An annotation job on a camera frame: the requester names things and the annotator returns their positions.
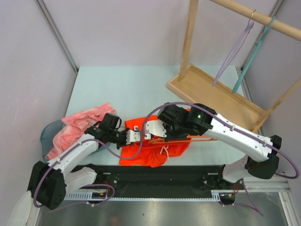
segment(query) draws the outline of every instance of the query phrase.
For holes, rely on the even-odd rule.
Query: wooden post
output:
[[[186,28],[184,45],[183,45],[181,68],[178,77],[179,81],[181,81],[185,77],[185,72],[189,61],[190,46],[191,46],[194,23],[196,21],[196,16],[197,16],[197,10],[198,10],[198,0],[190,0],[188,16],[187,16],[187,28]]]
[[[216,4],[223,6],[227,9],[230,9],[233,12],[236,12],[247,18],[250,18],[252,13],[254,12],[253,9],[245,7],[245,6],[238,4],[231,0],[210,0],[210,1],[215,2]],[[252,16],[252,20],[254,20],[262,25],[269,26],[269,24],[272,21],[272,18],[255,11]],[[271,29],[278,31],[282,34],[285,34],[293,39],[301,41],[301,30],[300,29],[290,26],[288,24],[282,23],[279,20],[274,21],[273,25],[271,26]]]
[[[301,77],[270,107],[255,123],[253,132],[257,132],[269,115],[301,85]]]

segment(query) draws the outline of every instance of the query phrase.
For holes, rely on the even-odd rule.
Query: shiny metal surface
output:
[[[253,193],[265,217],[244,207],[225,207],[214,202],[111,201],[103,206],[78,204],[49,212],[43,209],[40,226],[286,226],[278,193]],[[245,193],[237,201],[249,204]]]

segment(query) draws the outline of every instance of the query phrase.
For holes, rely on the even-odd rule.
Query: table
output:
[[[220,66],[197,65],[211,76]],[[81,67],[66,115],[110,102],[122,120],[146,116],[165,102],[182,101],[166,88],[179,66]],[[232,88],[238,79],[235,66],[229,66],[219,81]],[[238,93],[243,95],[240,87]],[[117,154],[114,144],[110,148]],[[221,165],[232,163],[245,154],[220,141],[192,142],[180,157],[164,165]],[[103,150],[86,157],[80,164],[118,165],[119,159]]]

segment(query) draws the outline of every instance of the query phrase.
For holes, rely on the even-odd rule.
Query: hanger hook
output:
[[[250,19],[249,19],[249,21],[248,21],[248,25],[249,25],[250,20],[252,19],[253,15],[254,15],[254,12],[255,12],[255,11],[256,11],[256,10],[254,10],[253,13],[251,14]]]

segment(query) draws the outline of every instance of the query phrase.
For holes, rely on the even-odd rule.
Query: wooden frame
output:
[[[266,26],[272,20],[269,16],[257,11],[254,12],[253,9],[231,0],[210,1],[248,18],[254,13],[252,20]],[[213,77],[194,65],[187,66],[197,9],[198,0],[190,0],[180,72],[167,84],[167,88],[187,102],[205,104],[215,109],[233,123],[250,131],[257,132],[268,116],[301,85],[301,77],[266,111],[243,96],[237,93],[233,94],[232,90],[221,82],[217,82],[216,86],[212,86]],[[301,41],[301,30],[278,20],[274,21],[271,29]]]

